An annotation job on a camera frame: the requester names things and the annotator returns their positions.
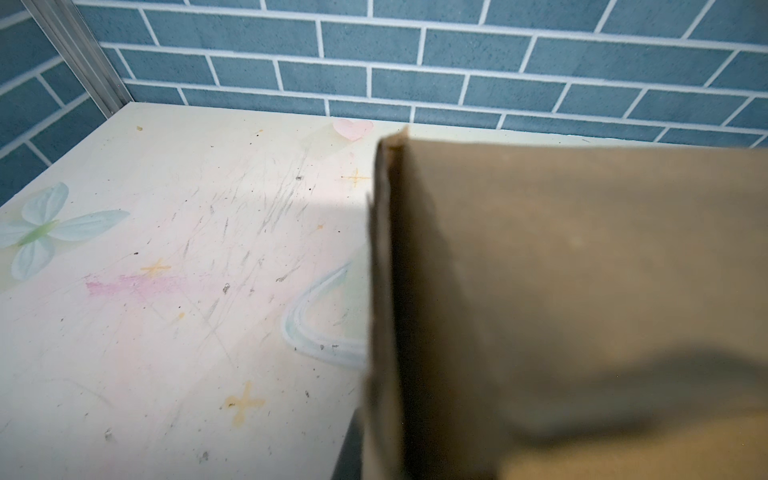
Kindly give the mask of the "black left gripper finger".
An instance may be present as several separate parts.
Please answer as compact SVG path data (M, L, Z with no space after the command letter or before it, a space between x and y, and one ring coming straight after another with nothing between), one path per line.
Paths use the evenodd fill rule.
M363 425L361 411L356 409L343 439L331 480L362 479L362 447Z

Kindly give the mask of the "brown cardboard paper box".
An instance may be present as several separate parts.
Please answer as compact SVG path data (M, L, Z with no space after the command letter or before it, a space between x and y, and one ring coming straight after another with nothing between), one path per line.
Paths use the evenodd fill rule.
M366 479L763 479L767 154L382 139Z

